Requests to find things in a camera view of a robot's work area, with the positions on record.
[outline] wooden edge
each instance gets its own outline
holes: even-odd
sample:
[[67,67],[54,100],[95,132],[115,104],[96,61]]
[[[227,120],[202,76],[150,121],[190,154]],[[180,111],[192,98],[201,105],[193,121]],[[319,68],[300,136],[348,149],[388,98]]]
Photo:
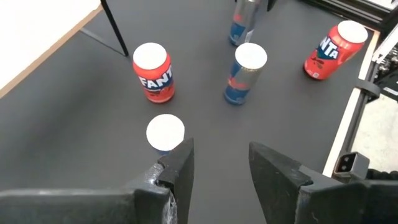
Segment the wooden edge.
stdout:
[[[371,64],[373,52],[376,48],[377,41],[379,40],[380,36],[379,31],[376,30],[373,31],[374,31],[373,37],[369,43],[368,49],[363,58],[361,69],[359,70],[358,78],[362,80],[366,78],[366,74],[368,73],[369,66]],[[359,100],[360,94],[361,90],[358,88],[354,88],[347,102],[347,106],[344,111],[343,117],[341,119],[340,125],[338,127],[335,140],[333,141],[328,159],[326,160],[325,167],[323,168],[322,174],[327,177],[331,177],[333,169],[335,168],[336,161],[340,156],[341,148],[343,147],[343,143],[348,132],[349,124],[353,119],[355,107]]]
[[14,77],[9,83],[7,83],[2,89],[0,89],[0,99],[11,91],[18,83],[26,78],[33,70],[35,70],[41,63],[43,63],[50,55],[52,55],[58,48],[60,48],[67,40],[75,35],[83,26],[91,21],[99,12],[102,11],[102,5],[99,4],[98,8],[91,11],[84,19],[76,24],[70,31],[68,31],[63,37],[61,37],[56,43],[53,44],[48,50],[46,50],[39,58],[34,60],[28,67],[26,67],[20,74]]

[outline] soda can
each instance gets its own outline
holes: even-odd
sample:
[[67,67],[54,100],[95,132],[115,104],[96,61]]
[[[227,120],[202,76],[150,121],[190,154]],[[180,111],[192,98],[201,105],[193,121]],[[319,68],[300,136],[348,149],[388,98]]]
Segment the soda can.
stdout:
[[140,45],[132,55],[132,67],[148,100],[165,103],[174,96],[171,58],[163,46],[156,43]]
[[304,62],[304,70],[317,80],[324,80],[361,50],[368,32],[361,24],[343,21],[334,26]]
[[259,45],[244,43],[235,51],[228,85],[224,92],[225,100],[233,105],[241,105],[259,78],[267,62],[267,53]]
[[256,14],[259,9],[259,0],[240,0],[236,4],[229,41],[239,46],[249,42],[253,35]]

